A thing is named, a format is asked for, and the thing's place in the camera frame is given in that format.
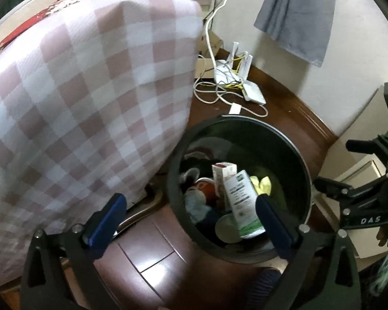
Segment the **right hand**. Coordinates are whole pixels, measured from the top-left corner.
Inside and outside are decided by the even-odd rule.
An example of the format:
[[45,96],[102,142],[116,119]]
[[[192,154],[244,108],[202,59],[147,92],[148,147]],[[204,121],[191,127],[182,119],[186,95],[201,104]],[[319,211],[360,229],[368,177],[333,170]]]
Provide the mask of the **right hand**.
[[388,247],[388,225],[379,227],[376,239],[378,240],[378,245],[380,247]]

